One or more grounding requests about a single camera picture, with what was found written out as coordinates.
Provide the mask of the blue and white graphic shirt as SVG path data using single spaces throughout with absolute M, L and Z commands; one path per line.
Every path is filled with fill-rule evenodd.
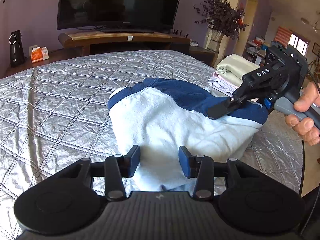
M 222 101 L 195 84 L 160 78 L 110 95 L 107 106 L 119 152 L 140 147 L 135 190 L 191 190 L 195 180 L 184 176 L 178 161 L 181 146 L 221 163 L 242 157 L 266 122 L 267 109 L 247 102 L 229 115 L 208 118 L 208 109 Z

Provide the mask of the folded pink garment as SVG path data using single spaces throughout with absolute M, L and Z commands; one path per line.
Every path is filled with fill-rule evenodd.
M 208 84 L 212 88 L 220 91 L 228 97 L 231 97 L 233 92 L 239 88 L 238 86 L 224 79 L 218 72 L 213 73 L 212 77 L 208 79 Z

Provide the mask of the folded pale green garment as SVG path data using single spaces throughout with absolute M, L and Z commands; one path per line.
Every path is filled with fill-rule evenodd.
M 241 86 L 242 77 L 259 66 L 242 56 L 232 54 L 225 57 L 216 67 L 217 73 L 235 86 Z

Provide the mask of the white lattice plant stand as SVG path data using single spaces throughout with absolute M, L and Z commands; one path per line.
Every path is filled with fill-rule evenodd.
M 211 67 L 213 67 L 217 61 L 223 37 L 223 33 L 210 28 L 207 29 L 204 48 L 214 53 L 214 58 L 210 64 Z

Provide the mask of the silver quilted bed cover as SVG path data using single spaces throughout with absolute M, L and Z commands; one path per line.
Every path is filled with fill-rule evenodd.
M 24 191 L 82 158 L 121 154 L 110 95 L 145 79 L 182 80 L 212 94 L 212 67 L 175 51 L 126 51 L 77 57 L 1 79 L 1 239 L 21 234 L 14 202 Z M 301 191 L 303 144 L 273 111 L 240 160 Z

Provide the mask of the dark dried flower plant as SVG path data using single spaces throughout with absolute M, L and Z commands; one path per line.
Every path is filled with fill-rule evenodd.
M 203 0 L 199 6 L 193 5 L 193 9 L 201 16 L 196 24 L 206 24 L 232 40 L 238 40 L 240 32 L 248 26 L 243 22 L 244 8 L 233 8 L 228 0 Z

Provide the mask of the wooden TV stand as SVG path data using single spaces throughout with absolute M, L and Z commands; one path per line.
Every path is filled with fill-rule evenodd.
M 157 32 L 61 33 L 58 40 L 65 49 L 78 48 L 82 56 L 128 50 L 175 50 L 188 54 L 190 47 L 189 38 Z

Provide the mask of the orange tissue pack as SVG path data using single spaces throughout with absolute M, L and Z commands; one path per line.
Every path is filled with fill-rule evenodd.
M 37 49 L 33 49 L 31 54 L 31 62 L 39 62 L 49 59 L 49 52 L 46 47 L 39 47 Z

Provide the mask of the black cylindrical speaker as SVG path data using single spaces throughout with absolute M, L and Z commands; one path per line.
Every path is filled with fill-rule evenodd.
M 10 44 L 10 65 L 11 67 L 18 67 L 25 63 L 25 56 L 22 46 L 22 35 L 20 30 L 11 32 L 9 36 Z

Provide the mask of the black flat screen television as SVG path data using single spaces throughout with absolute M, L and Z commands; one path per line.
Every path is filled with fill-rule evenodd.
M 59 0 L 57 29 L 103 26 L 167 32 L 179 0 Z

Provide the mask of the white wall socket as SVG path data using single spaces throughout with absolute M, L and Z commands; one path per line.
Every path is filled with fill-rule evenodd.
M 28 47 L 29 56 L 31 56 L 31 54 L 32 54 L 32 52 L 33 52 L 33 49 L 37 49 L 37 48 L 38 48 L 38 45 L 29 46 L 29 47 Z

